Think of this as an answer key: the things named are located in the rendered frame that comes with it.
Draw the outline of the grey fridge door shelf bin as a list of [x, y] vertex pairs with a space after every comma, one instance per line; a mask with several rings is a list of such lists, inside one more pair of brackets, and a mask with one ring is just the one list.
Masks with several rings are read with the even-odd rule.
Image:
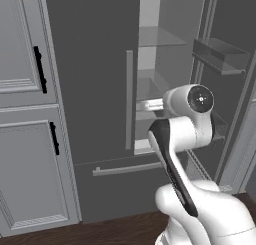
[[241, 74], [250, 54], [216, 38], [195, 39], [192, 55], [221, 75]]

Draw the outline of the open dark grey fridge door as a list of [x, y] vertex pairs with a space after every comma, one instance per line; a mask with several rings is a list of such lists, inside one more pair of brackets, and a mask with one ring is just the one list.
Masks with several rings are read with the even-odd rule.
[[256, 83], [256, 0], [192, 1], [199, 16], [194, 40], [216, 38], [250, 54], [246, 69], [238, 75], [221, 75], [193, 56], [191, 81], [214, 95], [214, 138], [210, 145], [195, 149], [193, 155], [212, 181], [233, 191], [241, 166], [236, 155], [239, 135]]

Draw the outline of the dark grey fridge freezer drawer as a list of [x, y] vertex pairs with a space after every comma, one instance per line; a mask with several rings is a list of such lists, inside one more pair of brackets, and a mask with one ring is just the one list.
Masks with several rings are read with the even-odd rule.
[[117, 175], [94, 176], [111, 169], [160, 162], [155, 153], [79, 164], [75, 176], [84, 224], [156, 211], [156, 190], [169, 183], [163, 167]]

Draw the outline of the glass fridge shelf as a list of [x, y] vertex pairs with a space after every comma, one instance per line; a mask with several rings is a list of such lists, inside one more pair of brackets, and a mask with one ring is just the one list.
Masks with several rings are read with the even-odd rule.
[[139, 28], [140, 47], [181, 46], [185, 44], [185, 41], [160, 27], [150, 26]]

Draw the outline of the grey cupboard door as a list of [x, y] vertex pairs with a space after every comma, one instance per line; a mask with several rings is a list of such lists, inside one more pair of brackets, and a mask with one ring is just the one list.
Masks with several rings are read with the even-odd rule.
[[[42, 92], [34, 46], [42, 54]], [[55, 81], [42, 0], [0, 0], [0, 107], [51, 104]]]
[[[54, 122], [59, 155], [49, 122]], [[0, 236], [76, 224], [79, 220], [59, 107], [0, 111]]]

